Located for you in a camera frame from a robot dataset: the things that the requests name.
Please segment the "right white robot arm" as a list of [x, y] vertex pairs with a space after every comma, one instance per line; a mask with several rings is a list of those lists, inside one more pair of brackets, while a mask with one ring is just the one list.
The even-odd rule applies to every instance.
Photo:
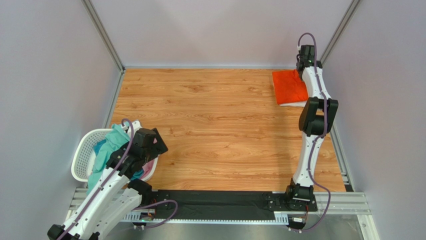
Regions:
[[320, 148], [331, 131], [339, 102], [332, 99], [323, 79], [322, 63], [316, 59], [314, 45], [298, 48], [296, 70], [305, 83], [308, 99], [299, 118], [302, 147], [295, 174], [286, 188], [285, 205], [302, 211], [314, 201], [314, 174]]

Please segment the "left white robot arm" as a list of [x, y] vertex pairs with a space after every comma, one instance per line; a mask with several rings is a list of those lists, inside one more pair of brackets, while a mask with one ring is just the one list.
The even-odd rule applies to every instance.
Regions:
[[111, 153], [95, 187], [76, 212], [47, 232], [50, 240], [101, 240], [131, 210], [149, 205], [153, 187], [133, 175], [168, 151], [156, 128], [132, 132], [132, 140]]

